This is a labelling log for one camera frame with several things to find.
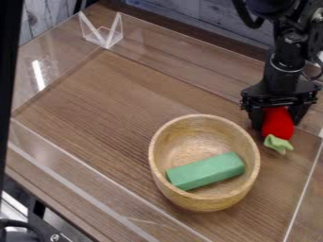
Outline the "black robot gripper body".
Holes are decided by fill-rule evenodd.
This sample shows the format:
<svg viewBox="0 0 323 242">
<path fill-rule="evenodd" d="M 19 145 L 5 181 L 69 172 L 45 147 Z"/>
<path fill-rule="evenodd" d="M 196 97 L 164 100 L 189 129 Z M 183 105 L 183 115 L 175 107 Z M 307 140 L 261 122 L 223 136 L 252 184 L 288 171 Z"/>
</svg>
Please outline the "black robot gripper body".
<svg viewBox="0 0 323 242">
<path fill-rule="evenodd" d="M 241 108 L 252 111 L 255 108 L 314 104 L 320 87 L 300 75 L 300 70 L 279 70 L 267 63 L 261 81 L 241 90 Z"/>
</svg>

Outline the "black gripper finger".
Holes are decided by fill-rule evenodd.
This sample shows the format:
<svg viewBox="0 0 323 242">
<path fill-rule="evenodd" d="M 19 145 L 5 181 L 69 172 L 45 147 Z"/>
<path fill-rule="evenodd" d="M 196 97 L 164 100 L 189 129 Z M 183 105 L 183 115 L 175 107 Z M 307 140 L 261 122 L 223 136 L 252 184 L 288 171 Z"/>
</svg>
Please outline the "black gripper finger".
<svg viewBox="0 0 323 242">
<path fill-rule="evenodd" d="M 299 125 L 303 117 L 310 110 L 311 104 L 293 104 L 288 107 L 288 113 L 291 115 L 292 124 Z"/>
<path fill-rule="evenodd" d="M 252 129 L 260 130 L 264 122 L 264 109 L 259 106 L 252 106 L 248 111 L 248 118 L 251 120 Z"/>
</svg>

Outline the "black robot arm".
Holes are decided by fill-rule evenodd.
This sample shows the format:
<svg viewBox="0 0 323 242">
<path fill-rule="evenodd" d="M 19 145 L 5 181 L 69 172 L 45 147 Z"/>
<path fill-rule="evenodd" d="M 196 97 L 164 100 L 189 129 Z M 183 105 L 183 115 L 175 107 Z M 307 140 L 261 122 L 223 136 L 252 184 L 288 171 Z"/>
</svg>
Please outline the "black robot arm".
<svg viewBox="0 0 323 242">
<path fill-rule="evenodd" d="M 272 23 L 273 46 L 260 82 L 241 90 L 241 109 L 255 130 L 265 109 L 284 107 L 299 124 L 318 100 L 323 77 L 323 0 L 232 0 L 244 24 L 257 29 Z"/>
</svg>

